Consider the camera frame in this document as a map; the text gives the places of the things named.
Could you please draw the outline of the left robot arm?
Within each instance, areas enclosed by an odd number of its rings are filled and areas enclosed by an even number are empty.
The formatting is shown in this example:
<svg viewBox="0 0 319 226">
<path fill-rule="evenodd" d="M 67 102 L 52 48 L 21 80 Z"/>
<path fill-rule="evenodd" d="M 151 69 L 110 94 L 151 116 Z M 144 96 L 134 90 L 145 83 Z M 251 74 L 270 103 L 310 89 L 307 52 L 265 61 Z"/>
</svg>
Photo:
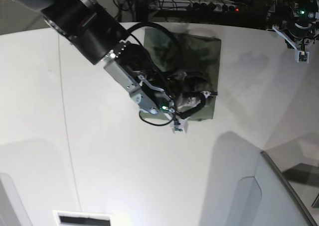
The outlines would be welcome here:
<svg viewBox="0 0 319 226">
<path fill-rule="evenodd" d="M 276 27 L 286 42 L 305 51 L 319 37 L 319 0 L 277 0 Z"/>
</svg>

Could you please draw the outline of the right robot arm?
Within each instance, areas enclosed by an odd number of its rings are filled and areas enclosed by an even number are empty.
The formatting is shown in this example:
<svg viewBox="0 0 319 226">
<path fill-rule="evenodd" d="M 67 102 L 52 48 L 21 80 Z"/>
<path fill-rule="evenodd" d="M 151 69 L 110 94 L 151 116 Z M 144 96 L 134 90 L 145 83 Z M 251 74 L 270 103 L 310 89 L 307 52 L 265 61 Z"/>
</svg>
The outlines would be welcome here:
<svg viewBox="0 0 319 226">
<path fill-rule="evenodd" d="M 91 64 L 106 63 L 105 70 L 123 86 L 141 112 L 186 119 L 216 96 L 204 90 L 183 67 L 181 43 L 163 26 L 142 22 L 125 29 L 96 0 L 15 0 L 41 14 L 45 22 L 67 39 Z M 135 30 L 150 27 L 162 32 L 177 48 L 178 63 L 161 70 L 149 51 L 131 43 Z"/>
</svg>

